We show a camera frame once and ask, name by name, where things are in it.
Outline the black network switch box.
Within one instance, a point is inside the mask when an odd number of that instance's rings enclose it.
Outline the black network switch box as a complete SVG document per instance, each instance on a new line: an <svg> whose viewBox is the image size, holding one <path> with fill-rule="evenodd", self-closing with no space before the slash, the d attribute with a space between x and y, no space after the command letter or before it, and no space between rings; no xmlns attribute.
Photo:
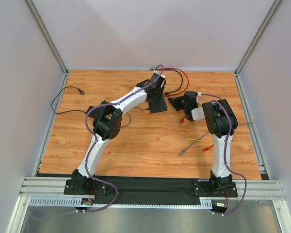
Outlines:
<svg viewBox="0 0 291 233"><path fill-rule="evenodd" d="M167 111L167 105L163 95L159 99L149 100L148 106L151 114Z"/></svg>

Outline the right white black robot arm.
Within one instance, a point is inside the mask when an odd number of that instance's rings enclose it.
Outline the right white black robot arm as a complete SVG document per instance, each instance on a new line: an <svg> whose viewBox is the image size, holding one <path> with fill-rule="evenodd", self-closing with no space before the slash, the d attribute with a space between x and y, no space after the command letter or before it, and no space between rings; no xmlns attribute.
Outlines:
<svg viewBox="0 0 291 233"><path fill-rule="evenodd" d="M206 121L214 148L210 184L214 189L231 186L231 141L238 121L227 100L194 91L186 91L183 96L168 100L177 111L183 110L185 118L190 122L202 119Z"/></svg>

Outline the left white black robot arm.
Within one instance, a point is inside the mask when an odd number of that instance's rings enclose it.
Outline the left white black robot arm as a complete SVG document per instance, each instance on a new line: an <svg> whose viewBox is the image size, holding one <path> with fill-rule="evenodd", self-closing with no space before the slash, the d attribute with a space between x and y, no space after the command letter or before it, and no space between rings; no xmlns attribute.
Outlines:
<svg viewBox="0 0 291 233"><path fill-rule="evenodd" d="M92 134L92 141L82 163L72 173L73 180L81 183L94 176L104 150L120 132L123 115L141 103L160 99L164 85L165 76L154 72L149 80L138 83L119 99L103 101L87 110L85 126Z"/></svg>

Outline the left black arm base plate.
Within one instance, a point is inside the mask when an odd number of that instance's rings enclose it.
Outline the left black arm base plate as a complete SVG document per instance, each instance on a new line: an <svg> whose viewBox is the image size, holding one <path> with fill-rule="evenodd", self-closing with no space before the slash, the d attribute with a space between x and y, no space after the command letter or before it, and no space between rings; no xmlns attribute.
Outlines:
<svg viewBox="0 0 291 233"><path fill-rule="evenodd" d="M64 194L65 195L98 195L105 196L107 194L108 187L104 183L97 182L95 180L87 180L84 187L80 187L75 181L69 179L65 183Z"/></svg>

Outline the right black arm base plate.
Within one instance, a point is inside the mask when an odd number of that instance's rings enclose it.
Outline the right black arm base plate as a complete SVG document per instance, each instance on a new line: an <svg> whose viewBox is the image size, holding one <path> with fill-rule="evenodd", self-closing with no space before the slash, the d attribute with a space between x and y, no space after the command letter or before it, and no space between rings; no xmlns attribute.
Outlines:
<svg viewBox="0 0 291 233"><path fill-rule="evenodd" d="M215 188L209 180L194 180L193 192L196 197L238 197L237 187L234 182L230 186Z"/></svg>

